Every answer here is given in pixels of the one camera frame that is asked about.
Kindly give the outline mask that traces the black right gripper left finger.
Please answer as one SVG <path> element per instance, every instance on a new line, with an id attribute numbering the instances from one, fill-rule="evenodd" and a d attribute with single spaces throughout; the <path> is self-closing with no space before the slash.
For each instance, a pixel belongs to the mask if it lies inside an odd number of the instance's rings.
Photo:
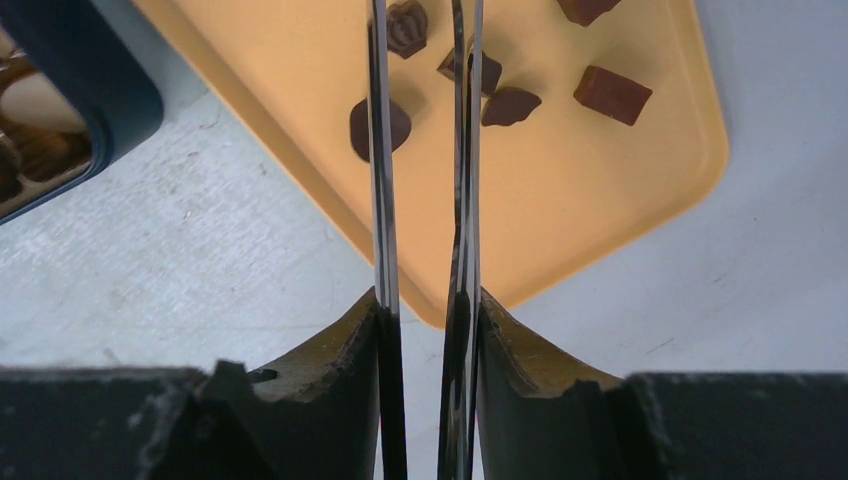
<path id="1" fill-rule="evenodd" d="M 374 291 L 265 367 L 275 378 L 259 380 L 221 361 L 198 392 L 202 408 L 234 427 L 251 456 L 236 478 L 372 478 L 379 417 Z"/>

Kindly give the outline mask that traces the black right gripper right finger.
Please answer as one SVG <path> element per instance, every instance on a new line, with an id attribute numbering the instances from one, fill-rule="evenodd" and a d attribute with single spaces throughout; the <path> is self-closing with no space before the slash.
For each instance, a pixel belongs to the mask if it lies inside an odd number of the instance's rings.
<path id="1" fill-rule="evenodd" d="M 481 297 L 477 419 L 488 479 L 643 479 L 620 377 L 565 352 Z"/>

